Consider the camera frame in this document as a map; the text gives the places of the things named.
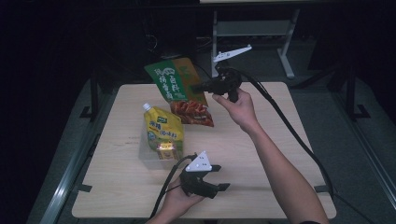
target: bottle cap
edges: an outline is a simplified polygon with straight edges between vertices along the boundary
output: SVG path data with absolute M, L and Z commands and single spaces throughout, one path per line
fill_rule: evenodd
M 148 103 L 143 104 L 143 108 L 145 110 L 150 110 L 151 109 L 151 105 L 149 105 Z

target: hand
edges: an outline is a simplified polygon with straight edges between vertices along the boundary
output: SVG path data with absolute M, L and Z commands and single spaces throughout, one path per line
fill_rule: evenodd
M 163 207 L 148 223 L 170 223 L 183 216 L 193 205 L 202 201 L 205 197 L 199 195 L 187 196 L 180 187 L 180 178 L 170 183 L 168 192 L 163 201 Z
M 212 97 L 219 104 L 224 106 L 233 121 L 238 124 L 244 132 L 249 133 L 255 128 L 260 127 L 256 118 L 256 113 L 254 112 L 254 105 L 249 93 L 239 88 L 236 89 L 236 92 L 238 93 L 238 100 L 235 103 L 220 95 L 213 94 Z

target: snack package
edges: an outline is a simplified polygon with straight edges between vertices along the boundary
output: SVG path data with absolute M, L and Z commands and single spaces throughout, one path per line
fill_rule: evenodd
M 144 104 L 148 145 L 160 160 L 179 160 L 183 156 L 184 130 L 178 116 L 157 106 Z
M 214 126 L 205 94 L 194 93 L 191 89 L 201 80 L 190 59 L 168 60 L 147 65 L 145 69 L 169 103 L 172 113 L 178 115 L 182 123 Z

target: left hand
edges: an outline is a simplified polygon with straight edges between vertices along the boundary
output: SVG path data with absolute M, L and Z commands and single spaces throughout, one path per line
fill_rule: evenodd
M 148 223 L 170 223 L 205 198 L 199 195 L 187 196 L 180 184 L 180 178 L 169 184 L 163 207 Z

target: wooden table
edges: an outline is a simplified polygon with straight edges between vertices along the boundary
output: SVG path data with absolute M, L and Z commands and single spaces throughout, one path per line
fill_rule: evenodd
M 277 101 L 296 132 L 309 146 L 289 90 L 284 83 L 262 83 Z M 324 185 L 316 164 L 304 152 L 271 105 L 249 83 L 241 88 L 252 95 L 262 127 L 312 186 Z M 215 127 L 185 126 L 185 152 L 206 151 L 212 164 L 222 166 L 205 181 L 231 183 L 214 199 L 205 199 L 184 218 L 286 218 L 276 202 L 268 179 L 250 138 L 216 103 L 206 98 Z M 138 158 L 143 129 L 142 105 L 150 103 L 169 110 L 157 87 L 152 84 L 124 85 L 120 88 L 103 130 L 83 185 L 73 207 L 75 217 L 149 217 L 168 170 L 150 170 Z M 320 193 L 329 218 L 336 211 L 328 193 Z

